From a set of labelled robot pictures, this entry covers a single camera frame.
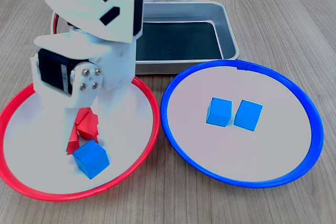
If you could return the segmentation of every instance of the blue block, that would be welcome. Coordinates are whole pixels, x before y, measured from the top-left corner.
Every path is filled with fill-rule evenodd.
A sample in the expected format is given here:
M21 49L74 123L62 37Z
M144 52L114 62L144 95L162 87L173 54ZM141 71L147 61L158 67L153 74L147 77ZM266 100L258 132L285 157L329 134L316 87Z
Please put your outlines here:
M260 118L262 105L242 100L238 108L234 125L254 131Z
M206 116L206 123L226 127L231 116L232 101L212 98Z
M75 150L73 156L79 169L90 179L96 177L110 165L106 151L94 140Z

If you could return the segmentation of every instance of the cable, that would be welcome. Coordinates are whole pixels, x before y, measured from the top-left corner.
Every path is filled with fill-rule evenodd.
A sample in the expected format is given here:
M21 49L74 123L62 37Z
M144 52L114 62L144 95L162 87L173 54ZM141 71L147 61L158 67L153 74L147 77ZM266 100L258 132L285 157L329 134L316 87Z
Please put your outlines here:
M50 34L56 34L57 33L58 19L59 19L58 14L53 12L53 15L51 17L51 23L50 23Z

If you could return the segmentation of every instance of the block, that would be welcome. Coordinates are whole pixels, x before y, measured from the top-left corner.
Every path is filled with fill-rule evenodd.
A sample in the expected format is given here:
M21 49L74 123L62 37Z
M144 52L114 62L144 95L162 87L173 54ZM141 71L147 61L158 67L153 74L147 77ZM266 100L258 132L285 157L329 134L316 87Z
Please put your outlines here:
M263 106L254 102L242 100L235 116L234 125L254 131L258 124Z
M106 151L94 140L74 151L73 156L79 169L90 179L96 177L110 165Z
M78 111L78 114L77 114L77 117L76 117L76 120L75 120L75 125L79 125L80 124L80 122L85 118L85 116L87 115L87 114L91 114L91 113L93 113L92 112L92 110L91 110L91 108L81 108L81 109L79 109L79 111Z
M232 101L212 98L208 107L206 123L226 127L232 116Z
M78 133L77 133L76 127L74 126L72 128L70 140L69 140L68 147L67 147L68 155L72 154L78 148L79 148Z
M98 143L98 116L96 114L88 113L76 128L85 140L95 140Z

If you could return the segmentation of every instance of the wooden table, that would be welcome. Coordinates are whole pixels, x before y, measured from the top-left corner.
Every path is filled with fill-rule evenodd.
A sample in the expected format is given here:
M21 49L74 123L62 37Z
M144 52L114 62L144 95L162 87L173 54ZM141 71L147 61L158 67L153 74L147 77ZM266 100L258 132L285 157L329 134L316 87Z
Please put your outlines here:
M237 188L197 172L161 131L147 161L95 197L37 201L1 181L0 223L336 223L336 0L213 1L227 9L240 59L279 71L316 104L325 144L315 167L279 188ZM31 83L33 39L49 33L50 16L43 0L0 0L0 109ZM172 78L142 77L159 102Z

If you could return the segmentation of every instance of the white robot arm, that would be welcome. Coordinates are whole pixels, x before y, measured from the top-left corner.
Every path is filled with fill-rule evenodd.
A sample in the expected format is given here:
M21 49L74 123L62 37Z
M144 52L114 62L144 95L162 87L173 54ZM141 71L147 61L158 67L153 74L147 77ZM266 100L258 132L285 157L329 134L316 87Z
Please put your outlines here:
M122 102L135 76L143 0L45 2L74 26L68 33L37 37L39 51L31 59L34 89L41 96L46 121L63 125L65 151L80 108L96 102L102 128Z

